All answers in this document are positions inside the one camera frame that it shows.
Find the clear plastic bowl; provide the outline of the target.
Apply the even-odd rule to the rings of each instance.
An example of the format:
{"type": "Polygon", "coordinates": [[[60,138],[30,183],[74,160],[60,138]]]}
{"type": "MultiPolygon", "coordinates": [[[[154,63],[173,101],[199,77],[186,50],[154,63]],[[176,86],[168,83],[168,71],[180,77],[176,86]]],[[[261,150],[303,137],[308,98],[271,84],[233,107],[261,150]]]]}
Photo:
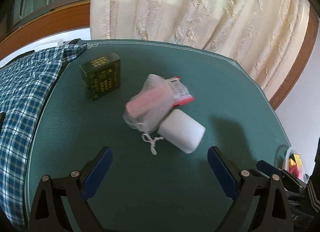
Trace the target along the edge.
{"type": "Polygon", "coordinates": [[[303,181],[305,184],[308,183],[309,176],[306,173],[304,161],[300,153],[293,147],[289,147],[286,152],[283,161],[283,169],[303,181]]]}

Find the orange yellow toy block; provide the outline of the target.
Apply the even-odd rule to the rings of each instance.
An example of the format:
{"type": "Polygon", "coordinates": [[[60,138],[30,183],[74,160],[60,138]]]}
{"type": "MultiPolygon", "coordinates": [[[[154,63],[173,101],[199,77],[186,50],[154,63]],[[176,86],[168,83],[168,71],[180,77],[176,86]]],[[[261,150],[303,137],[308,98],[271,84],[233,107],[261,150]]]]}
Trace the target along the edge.
{"type": "Polygon", "coordinates": [[[289,157],[289,167],[291,166],[303,166],[302,158],[299,154],[293,153],[289,157]]]}

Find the white sponge block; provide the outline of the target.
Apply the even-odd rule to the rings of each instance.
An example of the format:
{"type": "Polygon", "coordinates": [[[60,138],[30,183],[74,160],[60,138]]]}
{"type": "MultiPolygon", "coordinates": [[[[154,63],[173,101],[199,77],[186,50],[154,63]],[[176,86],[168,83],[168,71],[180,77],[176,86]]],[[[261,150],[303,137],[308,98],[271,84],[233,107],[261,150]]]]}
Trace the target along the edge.
{"type": "Polygon", "coordinates": [[[180,109],[174,109],[161,122],[157,133],[184,153],[190,154],[199,146],[205,130],[195,119],[180,109]]]}

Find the large mesh bag pink item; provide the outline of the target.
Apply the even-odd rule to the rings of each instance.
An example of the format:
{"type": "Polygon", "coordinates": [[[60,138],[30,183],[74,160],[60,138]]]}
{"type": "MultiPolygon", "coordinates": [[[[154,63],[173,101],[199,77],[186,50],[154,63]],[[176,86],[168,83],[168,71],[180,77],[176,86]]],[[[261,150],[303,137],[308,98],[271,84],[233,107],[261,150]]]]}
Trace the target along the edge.
{"type": "Polygon", "coordinates": [[[155,74],[148,75],[141,91],[125,105],[125,123],[142,133],[142,139],[150,144],[155,156],[156,142],[163,137],[152,138],[161,121],[167,116],[174,104],[174,93],[169,82],[155,74]]]}

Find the red white sachet packet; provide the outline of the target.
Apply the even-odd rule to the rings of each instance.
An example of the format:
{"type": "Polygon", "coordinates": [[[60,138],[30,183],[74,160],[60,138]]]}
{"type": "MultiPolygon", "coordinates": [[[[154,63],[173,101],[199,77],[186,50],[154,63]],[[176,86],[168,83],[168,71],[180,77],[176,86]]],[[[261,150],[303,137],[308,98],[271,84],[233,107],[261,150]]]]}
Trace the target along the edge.
{"type": "Polygon", "coordinates": [[[179,77],[168,79],[170,87],[174,93],[173,107],[182,106],[194,101],[194,97],[189,93],[187,87],[181,83],[179,77]]]}

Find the dark green gold box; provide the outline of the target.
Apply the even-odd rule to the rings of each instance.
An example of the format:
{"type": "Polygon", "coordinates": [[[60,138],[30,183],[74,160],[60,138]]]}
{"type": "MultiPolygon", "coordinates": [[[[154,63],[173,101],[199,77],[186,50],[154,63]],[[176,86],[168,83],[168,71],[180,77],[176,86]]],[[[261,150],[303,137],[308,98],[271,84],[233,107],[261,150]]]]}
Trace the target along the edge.
{"type": "Polygon", "coordinates": [[[80,65],[85,92],[91,101],[120,88],[120,57],[114,53],[80,65]]]}

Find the pink towel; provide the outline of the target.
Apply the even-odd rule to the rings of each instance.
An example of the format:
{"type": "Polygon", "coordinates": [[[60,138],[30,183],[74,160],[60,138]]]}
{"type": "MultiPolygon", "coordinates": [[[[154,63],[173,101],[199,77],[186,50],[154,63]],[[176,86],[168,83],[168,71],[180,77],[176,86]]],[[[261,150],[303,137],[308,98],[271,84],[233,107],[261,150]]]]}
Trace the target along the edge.
{"type": "Polygon", "coordinates": [[[291,166],[289,167],[289,173],[293,174],[295,177],[303,180],[305,177],[305,170],[303,166],[291,166]]]}

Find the blue plaid shirt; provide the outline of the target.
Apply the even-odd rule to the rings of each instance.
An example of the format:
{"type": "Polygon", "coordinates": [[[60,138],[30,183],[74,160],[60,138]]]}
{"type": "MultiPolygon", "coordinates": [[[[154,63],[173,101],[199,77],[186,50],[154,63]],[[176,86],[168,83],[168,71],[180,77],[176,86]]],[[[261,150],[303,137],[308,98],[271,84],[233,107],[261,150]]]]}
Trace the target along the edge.
{"type": "Polygon", "coordinates": [[[63,69],[86,47],[29,52],[1,67],[1,208],[17,231],[25,231],[24,177],[41,111],[63,69]]]}

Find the green table mat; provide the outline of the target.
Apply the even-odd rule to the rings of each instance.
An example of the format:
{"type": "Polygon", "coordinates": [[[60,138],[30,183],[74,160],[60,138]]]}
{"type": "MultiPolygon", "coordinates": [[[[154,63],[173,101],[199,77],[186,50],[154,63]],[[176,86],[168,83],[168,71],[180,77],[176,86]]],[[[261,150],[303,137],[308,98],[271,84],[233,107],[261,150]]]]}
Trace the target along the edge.
{"type": "Polygon", "coordinates": [[[240,170],[272,165],[290,142],[260,87],[232,59],[186,46],[86,41],[58,77],[28,157],[31,209],[42,176],[112,164],[89,205],[111,231],[214,231],[232,204],[207,162],[216,145],[240,170]]]}

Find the cream embroidered curtain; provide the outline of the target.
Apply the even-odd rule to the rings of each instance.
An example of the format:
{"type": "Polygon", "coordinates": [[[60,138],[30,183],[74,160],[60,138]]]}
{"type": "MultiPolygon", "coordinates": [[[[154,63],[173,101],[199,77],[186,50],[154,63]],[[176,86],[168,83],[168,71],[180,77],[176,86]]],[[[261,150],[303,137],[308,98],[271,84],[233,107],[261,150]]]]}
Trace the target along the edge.
{"type": "Polygon", "coordinates": [[[238,62],[272,98],[309,23],[308,0],[91,0],[92,39],[174,43],[238,62]]]}

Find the wooden framed window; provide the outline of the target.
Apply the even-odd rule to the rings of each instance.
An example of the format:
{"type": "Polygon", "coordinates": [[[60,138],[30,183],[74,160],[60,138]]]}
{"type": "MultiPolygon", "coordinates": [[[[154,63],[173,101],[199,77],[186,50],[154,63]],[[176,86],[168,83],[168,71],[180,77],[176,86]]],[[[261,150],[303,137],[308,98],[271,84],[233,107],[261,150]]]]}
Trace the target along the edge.
{"type": "Polygon", "coordinates": [[[1,8],[1,58],[38,39],[89,26],[91,0],[11,0],[1,8]]]}

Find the wooden door frame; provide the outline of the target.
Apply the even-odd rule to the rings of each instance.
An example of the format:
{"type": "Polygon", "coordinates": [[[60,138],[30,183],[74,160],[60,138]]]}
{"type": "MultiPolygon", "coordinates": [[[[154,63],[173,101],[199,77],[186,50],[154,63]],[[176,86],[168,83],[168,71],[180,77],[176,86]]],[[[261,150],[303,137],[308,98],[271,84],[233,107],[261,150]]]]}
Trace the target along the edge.
{"type": "Polygon", "coordinates": [[[311,6],[309,10],[309,21],[306,34],[296,60],[283,83],[269,101],[274,110],[281,105],[304,71],[316,42],[318,27],[318,15],[315,9],[311,6]]]}

